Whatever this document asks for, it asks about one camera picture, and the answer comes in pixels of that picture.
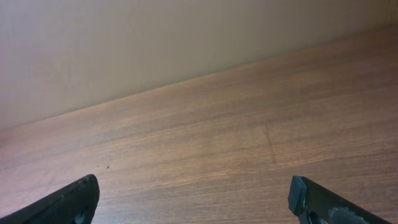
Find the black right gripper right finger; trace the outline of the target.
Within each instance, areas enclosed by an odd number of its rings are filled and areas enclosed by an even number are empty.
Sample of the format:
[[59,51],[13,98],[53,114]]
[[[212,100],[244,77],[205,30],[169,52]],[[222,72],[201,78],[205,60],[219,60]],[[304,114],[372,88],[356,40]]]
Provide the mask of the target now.
[[292,177],[288,203],[301,224],[390,224],[304,176]]

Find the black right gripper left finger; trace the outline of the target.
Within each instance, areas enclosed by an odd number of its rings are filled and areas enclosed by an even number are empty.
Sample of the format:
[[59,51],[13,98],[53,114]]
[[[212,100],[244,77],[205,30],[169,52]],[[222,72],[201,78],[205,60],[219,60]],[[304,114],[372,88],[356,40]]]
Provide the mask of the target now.
[[1,224],[91,224],[100,199],[98,179],[88,174],[1,218]]

